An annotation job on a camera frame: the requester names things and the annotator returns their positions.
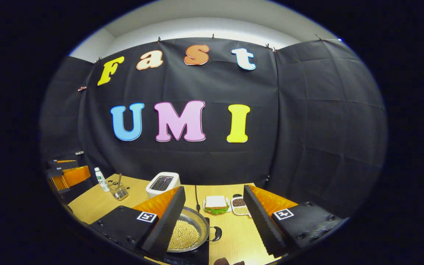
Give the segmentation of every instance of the wooden table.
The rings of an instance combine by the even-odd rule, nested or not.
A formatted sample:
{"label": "wooden table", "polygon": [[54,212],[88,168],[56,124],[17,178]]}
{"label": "wooden table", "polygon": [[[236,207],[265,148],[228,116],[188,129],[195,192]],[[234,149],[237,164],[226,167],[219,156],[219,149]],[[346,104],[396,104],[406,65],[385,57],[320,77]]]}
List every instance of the wooden table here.
{"label": "wooden table", "polygon": [[[114,174],[108,177],[107,181],[117,181],[119,176]],[[69,203],[73,213],[86,223],[93,223],[103,217],[118,206],[133,208],[148,199],[145,188],[150,181],[122,176],[122,183],[129,187],[128,197],[122,201],[116,200],[110,192],[104,192],[98,184],[84,194]],[[216,242],[209,243],[209,264],[219,258],[227,258],[229,263],[244,261],[246,265],[264,265],[280,258],[273,258],[268,255],[259,237],[258,230],[254,222],[247,215],[235,215],[233,212],[222,215],[213,215],[202,209],[202,201],[206,196],[224,195],[229,200],[234,194],[243,194],[243,185],[197,185],[197,198],[201,205],[200,214],[210,218],[211,226],[222,228],[222,238]],[[184,206],[196,209],[194,185],[182,185],[185,191]],[[215,229],[211,229],[210,239],[213,239]]]}

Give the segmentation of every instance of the white bottle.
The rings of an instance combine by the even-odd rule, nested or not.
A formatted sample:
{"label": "white bottle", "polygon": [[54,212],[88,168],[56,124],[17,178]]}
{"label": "white bottle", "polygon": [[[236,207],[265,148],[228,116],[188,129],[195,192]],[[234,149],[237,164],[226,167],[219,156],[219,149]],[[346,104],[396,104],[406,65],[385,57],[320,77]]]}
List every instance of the white bottle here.
{"label": "white bottle", "polygon": [[106,179],[104,178],[104,176],[102,175],[101,170],[99,170],[99,167],[95,167],[94,168],[94,172],[96,173],[96,179],[98,179],[99,184],[102,187],[102,190],[105,192],[111,191],[109,189],[109,185],[107,184]]}

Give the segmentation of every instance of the white plate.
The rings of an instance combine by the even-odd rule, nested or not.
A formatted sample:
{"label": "white plate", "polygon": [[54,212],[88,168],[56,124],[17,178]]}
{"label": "white plate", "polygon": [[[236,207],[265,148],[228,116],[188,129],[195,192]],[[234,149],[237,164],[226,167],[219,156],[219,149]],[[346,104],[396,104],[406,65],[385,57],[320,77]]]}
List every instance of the white plate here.
{"label": "white plate", "polygon": [[[227,213],[228,212],[231,212],[232,211],[232,204],[230,203],[230,200],[229,200],[229,198],[227,198],[227,197],[225,197],[225,200],[227,201],[227,203],[229,204],[229,209],[226,211]],[[205,199],[204,199],[204,201],[202,202],[202,209],[205,209]]]}
{"label": "white plate", "polygon": [[236,208],[245,208],[245,207],[248,208],[246,205],[245,206],[233,206],[233,201],[236,200],[236,199],[239,199],[239,198],[243,199],[243,196],[235,197],[235,198],[232,199],[231,206],[232,206],[232,209],[233,209],[233,213],[236,214],[236,215],[247,215],[247,216],[251,217],[251,214],[249,213],[250,210],[248,210],[248,213],[245,213],[245,214],[236,213],[236,211],[235,211]]}

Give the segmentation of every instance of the glass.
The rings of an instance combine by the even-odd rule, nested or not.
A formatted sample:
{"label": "glass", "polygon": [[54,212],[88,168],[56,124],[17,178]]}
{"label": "glass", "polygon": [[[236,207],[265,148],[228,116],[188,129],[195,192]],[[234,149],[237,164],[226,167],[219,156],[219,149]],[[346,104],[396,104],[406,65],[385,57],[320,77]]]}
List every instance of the glass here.
{"label": "glass", "polygon": [[118,185],[117,182],[114,182],[109,186],[109,189],[111,190],[112,196],[114,196],[116,200],[123,200],[128,197],[128,192],[125,189],[123,183]]}

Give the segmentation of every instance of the yellow letter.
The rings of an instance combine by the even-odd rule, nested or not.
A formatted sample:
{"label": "yellow letter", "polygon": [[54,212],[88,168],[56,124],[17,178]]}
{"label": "yellow letter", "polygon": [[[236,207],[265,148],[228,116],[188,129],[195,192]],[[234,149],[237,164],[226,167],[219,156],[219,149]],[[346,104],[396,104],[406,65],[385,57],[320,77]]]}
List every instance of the yellow letter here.
{"label": "yellow letter", "polygon": [[244,134],[246,126],[246,114],[250,112],[250,107],[242,104],[234,104],[229,106],[232,113],[232,128],[230,135],[227,136],[227,142],[246,142],[248,136]]}
{"label": "yellow letter", "polygon": [[114,74],[116,72],[117,65],[121,64],[123,62],[123,59],[123,56],[121,56],[104,64],[104,70],[102,71],[101,79],[99,79],[98,85],[105,84],[109,82],[109,80],[111,80],[109,75]]}
{"label": "yellow letter", "polygon": [[156,68],[163,64],[161,60],[161,56],[163,52],[160,50],[152,50],[151,52],[147,52],[146,54],[140,57],[141,61],[137,64],[138,70],[145,70],[147,68]]}

